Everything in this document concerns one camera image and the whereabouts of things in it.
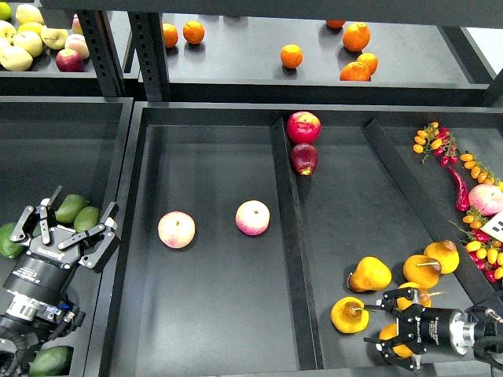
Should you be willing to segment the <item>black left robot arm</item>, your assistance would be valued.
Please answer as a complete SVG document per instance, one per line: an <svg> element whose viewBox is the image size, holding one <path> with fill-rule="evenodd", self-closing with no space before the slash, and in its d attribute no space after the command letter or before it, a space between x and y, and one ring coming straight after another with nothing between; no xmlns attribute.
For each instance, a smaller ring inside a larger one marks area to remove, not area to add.
<svg viewBox="0 0 503 377"><path fill-rule="evenodd" d="M82 325L85 313L66 290L80 266L101 273L119 246L118 203L111 202L95 226L78 232L57 222L63 202L57 187L39 205L26 206L9 237L25 251L3 284L13 299L1 316L1 339L15 347L1 353L3 376L27 374L45 343Z"/></svg>

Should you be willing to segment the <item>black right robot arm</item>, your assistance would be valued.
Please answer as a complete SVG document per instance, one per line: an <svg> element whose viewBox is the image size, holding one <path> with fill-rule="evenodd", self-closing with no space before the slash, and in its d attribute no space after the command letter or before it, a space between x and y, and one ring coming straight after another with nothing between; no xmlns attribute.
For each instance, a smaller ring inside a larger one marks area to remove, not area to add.
<svg viewBox="0 0 503 377"><path fill-rule="evenodd" d="M390 339L364 339L390 364L414 372L428 352L463 357L471 350L476 360L502 370L502 359L496 358L502 355L502 318L489 307L473 306L467 313L425 307L420 290L405 287L386 291L374 305L363 308L382 310L396 319L397 334Z"/></svg>

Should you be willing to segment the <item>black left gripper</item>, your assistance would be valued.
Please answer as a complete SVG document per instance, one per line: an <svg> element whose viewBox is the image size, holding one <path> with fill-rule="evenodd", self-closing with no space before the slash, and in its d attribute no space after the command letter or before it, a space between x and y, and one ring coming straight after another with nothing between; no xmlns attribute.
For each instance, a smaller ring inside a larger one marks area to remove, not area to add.
<svg viewBox="0 0 503 377"><path fill-rule="evenodd" d="M30 243L27 250L30 256L58 268L70 269L82 265L101 273L120 242L114 219L119 205L111 202L96 226L76 232L62 225L56 226L56 210L62 203L63 186L58 185L53 195L43 199L38 206L26 206L10 235L10 241ZM40 234L32 239L37 226Z"/></svg>

